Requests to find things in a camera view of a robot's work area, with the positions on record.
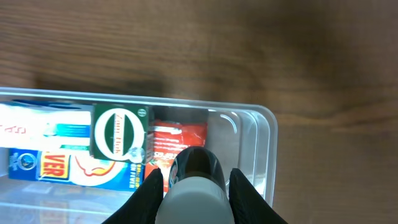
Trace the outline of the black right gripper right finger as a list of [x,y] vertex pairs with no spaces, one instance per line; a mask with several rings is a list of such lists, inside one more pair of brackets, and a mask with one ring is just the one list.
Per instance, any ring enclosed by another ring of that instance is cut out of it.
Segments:
[[237,168],[229,177],[229,203],[235,224],[287,224]]

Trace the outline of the red Panadol ActiFast box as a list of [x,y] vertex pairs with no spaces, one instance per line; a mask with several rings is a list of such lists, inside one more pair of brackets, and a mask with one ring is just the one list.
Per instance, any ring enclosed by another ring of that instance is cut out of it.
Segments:
[[177,154],[190,147],[205,145],[207,123],[176,123],[156,121],[154,125],[154,151],[152,159],[146,163],[146,178],[154,169],[159,168],[164,178],[164,193],[169,191],[170,168]]

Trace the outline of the dark syrup bottle white cap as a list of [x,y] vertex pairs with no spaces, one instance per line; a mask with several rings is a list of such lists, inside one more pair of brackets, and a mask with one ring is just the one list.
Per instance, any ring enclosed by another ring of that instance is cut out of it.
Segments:
[[234,224],[218,158],[200,146],[182,150],[169,173],[157,224]]

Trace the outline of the green white round-logo box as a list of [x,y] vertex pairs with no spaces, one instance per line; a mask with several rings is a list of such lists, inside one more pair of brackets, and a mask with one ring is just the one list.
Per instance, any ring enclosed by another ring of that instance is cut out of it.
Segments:
[[140,104],[95,104],[91,154],[95,159],[145,164],[152,155],[154,115]]

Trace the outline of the clear plastic container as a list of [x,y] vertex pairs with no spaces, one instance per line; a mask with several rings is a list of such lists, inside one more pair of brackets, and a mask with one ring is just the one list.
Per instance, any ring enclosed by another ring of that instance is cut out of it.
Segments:
[[[203,147],[215,154],[221,164],[227,198],[230,173],[237,168],[267,203],[273,201],[277,121],[265,107],[146,96],[1,88],[1,102],[12,100],[84,104],[92,105],[93,110],[97,103],[140,104],[152,107],[154,125],[156,121],[207,123]],[[91,137],[88,151],[44,152],[87,154],[94,158]],[[103,223],[136,191],[10,179],[8,149],[1,147],[2,223]]]

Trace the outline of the blue fever patch box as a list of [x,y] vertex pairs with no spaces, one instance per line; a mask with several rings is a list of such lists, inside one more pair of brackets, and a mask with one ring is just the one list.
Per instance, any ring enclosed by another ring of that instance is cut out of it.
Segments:
[[87,154],[63,154],[8,149],[10,179],[135,191],[144,180],[144,166],[94,159]]

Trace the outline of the white blue Panadol box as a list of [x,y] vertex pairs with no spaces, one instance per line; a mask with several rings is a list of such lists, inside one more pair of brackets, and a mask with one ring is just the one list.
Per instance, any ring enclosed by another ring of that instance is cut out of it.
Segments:
[[1,102],[1,147],[88,151],[93,106],[49,101]]

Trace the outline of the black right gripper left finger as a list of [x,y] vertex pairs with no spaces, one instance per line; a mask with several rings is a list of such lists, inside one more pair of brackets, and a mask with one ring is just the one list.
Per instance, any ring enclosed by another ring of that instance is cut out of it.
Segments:
[[154,169],[130,198],[103,224],[155,224],[164,198],[163,175]]

